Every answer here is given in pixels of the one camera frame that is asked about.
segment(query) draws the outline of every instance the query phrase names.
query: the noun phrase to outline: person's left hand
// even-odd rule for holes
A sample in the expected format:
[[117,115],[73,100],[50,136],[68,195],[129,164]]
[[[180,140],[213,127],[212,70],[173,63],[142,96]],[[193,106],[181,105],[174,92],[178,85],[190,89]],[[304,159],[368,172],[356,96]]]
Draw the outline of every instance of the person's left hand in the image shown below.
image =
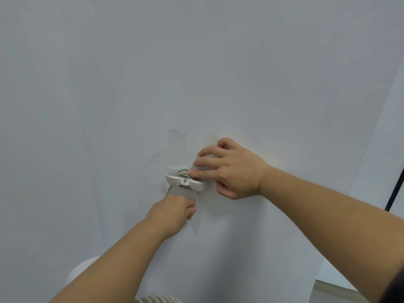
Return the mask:
[[164,234],[164,239],[176,235],[196,213],[195,201],[184,196],[169,195],[155,203],[147,213],[145,221],[152,223]]

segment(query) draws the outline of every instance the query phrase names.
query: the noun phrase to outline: floor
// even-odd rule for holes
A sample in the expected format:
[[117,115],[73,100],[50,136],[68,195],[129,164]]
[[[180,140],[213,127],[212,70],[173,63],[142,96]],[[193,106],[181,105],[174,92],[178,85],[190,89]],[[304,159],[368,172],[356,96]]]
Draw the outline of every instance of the floor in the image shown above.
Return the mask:
[[309,303],[353,303],[350,300],[342,299],[337,296],[329,295],[318,290],[311,292]]

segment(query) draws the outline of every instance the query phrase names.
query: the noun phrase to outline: forearm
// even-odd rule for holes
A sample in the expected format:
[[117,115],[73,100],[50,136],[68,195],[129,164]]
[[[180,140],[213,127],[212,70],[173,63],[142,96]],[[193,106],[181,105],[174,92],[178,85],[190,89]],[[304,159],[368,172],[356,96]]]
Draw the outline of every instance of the forearm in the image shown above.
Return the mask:
[[139,285],[164,236],[145,221],[64,288],[51,303],[133,302]]
[[390,213],[275,168],[260,193],[372,301],[404,263],[404,220]]

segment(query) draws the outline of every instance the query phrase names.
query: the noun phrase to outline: person's right arm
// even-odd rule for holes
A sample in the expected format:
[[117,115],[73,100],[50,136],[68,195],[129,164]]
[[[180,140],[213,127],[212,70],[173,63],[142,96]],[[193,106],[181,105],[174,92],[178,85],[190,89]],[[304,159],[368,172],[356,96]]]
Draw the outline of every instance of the person's right arm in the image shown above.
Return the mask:
[[195,166],[215,170],[190,170],[191,176],[216,180],[218,193],[230,199],[261,194],[270,200],[371,302],[402,268],[403,219],[271,167],[230,138],[198,155]]

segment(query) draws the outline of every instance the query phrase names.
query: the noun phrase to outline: black sleeve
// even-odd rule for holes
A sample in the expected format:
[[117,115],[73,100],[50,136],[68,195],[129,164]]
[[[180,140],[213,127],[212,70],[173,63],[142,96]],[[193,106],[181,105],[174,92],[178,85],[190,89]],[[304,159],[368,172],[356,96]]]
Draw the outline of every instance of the black sleeve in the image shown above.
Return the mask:
[[404,302],[404,268],[394,278],[380,300],[380,303],[396,302]]

